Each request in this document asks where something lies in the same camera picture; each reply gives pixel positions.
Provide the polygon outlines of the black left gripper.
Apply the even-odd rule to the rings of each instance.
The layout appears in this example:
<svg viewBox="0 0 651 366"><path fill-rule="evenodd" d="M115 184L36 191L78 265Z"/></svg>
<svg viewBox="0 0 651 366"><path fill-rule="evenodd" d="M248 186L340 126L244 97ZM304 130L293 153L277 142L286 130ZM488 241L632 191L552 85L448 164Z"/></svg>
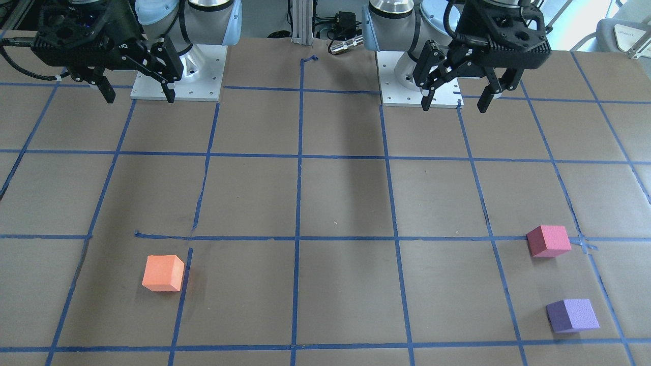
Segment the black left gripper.
<svg viewBox="0 0 651 366"><path fill-rule="evenodd" d="M426 40L417 60L413 80L421 89L423 110L430 109L435 91L462 76L474 64L483 68L488 79L477 107L486 113L494 98L512 91L520 82L520 69L538 69L552 49L539 7L531 1L463 1L463 10L454 27L454 46L465 48L469 58L457 65L449 63L432 40ZM498 78L495 69L506 69Z"/></svg>

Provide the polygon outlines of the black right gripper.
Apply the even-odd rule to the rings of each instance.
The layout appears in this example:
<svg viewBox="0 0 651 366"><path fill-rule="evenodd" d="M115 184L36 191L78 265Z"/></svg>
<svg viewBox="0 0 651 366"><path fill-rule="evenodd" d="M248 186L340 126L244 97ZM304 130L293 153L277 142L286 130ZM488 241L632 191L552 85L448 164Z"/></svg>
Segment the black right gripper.
<svg viewBox="0 0 651 366"><path fill-rule="evenodd" d="M184 67L170 39L144 40L129 1L47 1L31 51L49 66L65 67L76 82L97 88L112 104L105 70L137 70L157 81L169 103Z"/></svg>

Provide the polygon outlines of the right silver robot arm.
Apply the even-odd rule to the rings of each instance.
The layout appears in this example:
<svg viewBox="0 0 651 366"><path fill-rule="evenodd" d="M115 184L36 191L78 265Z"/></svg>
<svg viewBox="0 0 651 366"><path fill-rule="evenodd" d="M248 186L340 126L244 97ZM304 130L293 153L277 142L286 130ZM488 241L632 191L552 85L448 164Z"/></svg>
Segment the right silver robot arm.
<svg viewBox="0 0 651 366"><path fill-rule="evenodd" d="M48 1L28 44L109 103L106 70L135 70L136 100L216 102L241 27L240 1Z"/></svg>

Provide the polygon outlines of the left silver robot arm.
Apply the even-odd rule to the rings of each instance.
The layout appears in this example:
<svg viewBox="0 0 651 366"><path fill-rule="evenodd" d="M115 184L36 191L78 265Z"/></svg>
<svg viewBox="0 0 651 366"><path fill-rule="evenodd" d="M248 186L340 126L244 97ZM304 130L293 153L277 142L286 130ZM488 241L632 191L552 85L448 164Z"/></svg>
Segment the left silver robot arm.
<svg viewBox="0 0 651 366"><path fill-rule="evenodd" d="M477 107L485 113L552 54L544 16L530 1L370 1L363 11L365 47L401 53L395 75L420 93L425 111L454 79L484 77Z"/></svg>

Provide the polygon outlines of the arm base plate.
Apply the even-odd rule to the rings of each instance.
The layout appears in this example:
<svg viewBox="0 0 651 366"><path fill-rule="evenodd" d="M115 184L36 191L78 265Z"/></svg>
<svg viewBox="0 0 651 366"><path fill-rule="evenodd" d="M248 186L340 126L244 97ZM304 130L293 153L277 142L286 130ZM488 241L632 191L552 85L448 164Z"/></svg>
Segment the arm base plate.
<svg viewBox="0 0 651 366"><path fill-rule="evenodd" d="M182 55L184 74L174 84L175 101L218 102L227 51L227 46L199 44ZM142 73L137 74L130 97L136 100L166 100L160 84Z"/></svg>
<svg viewBox="0 0 651 366"><path fill-rule="evenodd" d="M422 93L413 80L416 62L405 52L376 52L377 74L382 102L386 106L421 107ZM435 91L431 108L456 108L464 105L458 79Z"/></svg>

